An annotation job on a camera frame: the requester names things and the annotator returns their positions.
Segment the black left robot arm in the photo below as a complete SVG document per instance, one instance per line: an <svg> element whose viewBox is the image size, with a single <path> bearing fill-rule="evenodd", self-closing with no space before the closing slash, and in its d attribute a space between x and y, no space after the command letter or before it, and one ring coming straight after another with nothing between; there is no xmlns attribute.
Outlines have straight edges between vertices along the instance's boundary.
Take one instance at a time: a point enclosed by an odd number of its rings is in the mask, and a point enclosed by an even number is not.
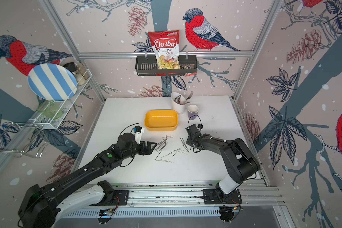
<svg viewBox="0 0 342 228"><path fill-rule="evenodd" d="M68 176L43 187L38 184L31 186L27 189L18 211L18 227L50 228L61 211L59 204L72 193L121 166L127 158L151 155L156 145L155 142L137 142L135 135L125 133L118 137L117 143L98 153L88 164Z"/></svg>

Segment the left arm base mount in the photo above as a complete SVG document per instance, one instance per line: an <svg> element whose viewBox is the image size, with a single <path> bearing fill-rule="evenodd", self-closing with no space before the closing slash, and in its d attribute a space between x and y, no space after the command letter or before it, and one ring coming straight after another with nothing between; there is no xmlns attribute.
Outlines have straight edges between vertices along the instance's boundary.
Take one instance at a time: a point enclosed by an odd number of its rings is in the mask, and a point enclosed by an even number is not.
<svg viewBox="0 0 342 228"><path fill-rule="evenodd" d="M99 203L91 204L91 206L125 206L128 198L128 190L115 190L112 193L107 193Z"/></svg>

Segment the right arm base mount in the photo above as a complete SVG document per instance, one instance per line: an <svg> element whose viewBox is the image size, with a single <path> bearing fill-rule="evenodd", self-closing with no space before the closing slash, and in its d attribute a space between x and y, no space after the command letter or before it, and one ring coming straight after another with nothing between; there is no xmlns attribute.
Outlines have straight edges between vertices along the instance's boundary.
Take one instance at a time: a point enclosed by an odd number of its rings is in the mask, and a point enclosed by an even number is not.
<svg viewBox="0 0 342 228"><path fill-rule="evenodd" d="M204 189L201 199L204 204L242 204L239 190L234 190L229 194L224 194L219 189Z"/></svg>

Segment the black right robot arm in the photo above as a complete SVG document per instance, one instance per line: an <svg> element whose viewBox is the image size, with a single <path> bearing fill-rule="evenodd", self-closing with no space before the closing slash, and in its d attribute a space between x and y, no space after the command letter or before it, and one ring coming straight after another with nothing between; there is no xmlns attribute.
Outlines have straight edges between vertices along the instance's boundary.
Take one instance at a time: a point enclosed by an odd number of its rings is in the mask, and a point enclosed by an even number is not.
<svg viewBox="0 0 342 228"><path fill-rule="evenodd" d="M227 174L216 185L213 196L221 203L233 201L232 195L237 193L237 188L244 181L260 170L260 163L242 139L215 138L209 134L202 134L200 127L201 125L195 124L186 127L186 144L193 148L194 153L205 150L221 155Z"/></svg>

